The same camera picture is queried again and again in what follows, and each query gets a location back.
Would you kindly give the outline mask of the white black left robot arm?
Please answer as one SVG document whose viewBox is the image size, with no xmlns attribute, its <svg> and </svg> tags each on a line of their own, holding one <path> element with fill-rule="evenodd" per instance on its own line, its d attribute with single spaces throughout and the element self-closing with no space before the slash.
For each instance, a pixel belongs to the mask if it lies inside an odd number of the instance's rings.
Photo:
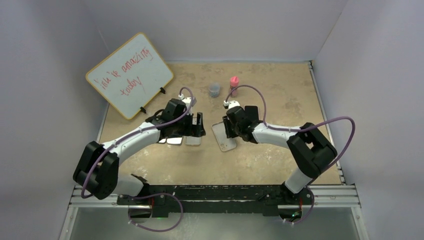
<svg viewBox="0 0 424 240">
<path fill-rule="evenodd" d="M 147 181 L 136 175 L 120 175 L 120 165 L 140 150 L 172 137 L 205 136 L 203 114 L 192 113 L 195 97 L 172 98 L 164 109 L 148 117 L 139 127 L 117 139 L 88 143 L 73 173 L 73 180 L 83 187 L 82 198 L 103 200 L 111 194 L 129 196 L 138 205 L 149 199 Z"/>
</svg>

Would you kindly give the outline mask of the beige phone case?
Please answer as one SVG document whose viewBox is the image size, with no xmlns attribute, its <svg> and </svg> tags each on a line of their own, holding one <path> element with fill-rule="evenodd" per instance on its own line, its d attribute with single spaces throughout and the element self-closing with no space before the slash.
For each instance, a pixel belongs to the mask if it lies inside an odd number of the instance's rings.
<svg viewBox="0 0 424 240">
<path fill-rule="evenodd" d="M 213 124 L 211 129 L 222 152 L 228 152 L 237 147 L 237 143 L 234 138 L 227 138 L 225 125 L 222 121 Z"/>
</svg>

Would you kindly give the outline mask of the phone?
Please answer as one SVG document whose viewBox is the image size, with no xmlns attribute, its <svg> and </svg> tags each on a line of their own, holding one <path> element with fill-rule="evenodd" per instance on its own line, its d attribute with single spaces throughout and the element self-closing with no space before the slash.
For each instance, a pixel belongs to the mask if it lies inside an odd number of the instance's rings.
<svg viewBox="0 0 424 240">
<path fill-rule="evenodd" d="M 163 139 L 160 139 L 157 143 L 158 144 L 165 144 L 167 142 L 167 138 L 163 138 Z"/>
<path fill-rule="evenodd" d="M 256 105 L 245 105 L 244 111 L 245 111 L 247 118 L 250 121 L 254 122 L 254 121 L 260 120 L 260 112 L 259 112 L 258 106 L 256 106 Z"/>
<path fill-rule="evenodd" d="M 169 145 L 176 145 L 176 146 L 181 145 L 182 142 L 183 142 L 183 137 L 182 136 L 179 136 L 179 137 L 169 137 L 166 140 L 166 143 L 167 144 L 169 144 Z"/>
</svg>

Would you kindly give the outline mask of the white phone case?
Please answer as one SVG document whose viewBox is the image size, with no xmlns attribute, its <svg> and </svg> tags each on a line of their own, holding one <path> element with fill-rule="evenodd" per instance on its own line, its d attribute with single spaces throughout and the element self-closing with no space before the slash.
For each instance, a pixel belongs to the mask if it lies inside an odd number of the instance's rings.
<svg viewBox="0 0 424 240">
<path fill-rule="evenodd" d="M 202 142 L 201 137 L 186 136 L 185 144 L 188 146 L 199 146 Z"/>
</svg>

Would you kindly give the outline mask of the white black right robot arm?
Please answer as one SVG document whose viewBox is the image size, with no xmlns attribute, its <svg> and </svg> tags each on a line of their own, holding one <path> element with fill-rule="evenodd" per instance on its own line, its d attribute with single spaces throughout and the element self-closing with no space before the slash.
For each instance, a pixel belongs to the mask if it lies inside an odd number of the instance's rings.
<svg viewBox="0 0 424 240">
<path fill-rule="evenodd" d="M 338 155 L 330 141 L 310 122 L 282 130 L 282 126 L 266 125 L 262 120 L 250 119 L 239 105 L 227 106 L 222 119 L 228 138 L 239 137 L 245 142 L 270 144 L 290 150 L 297 168 L 283 182 L 280 191 L 282 200 L 288 204 L 298 200 L 300 191 L 319 177 Z"/>
</svg>

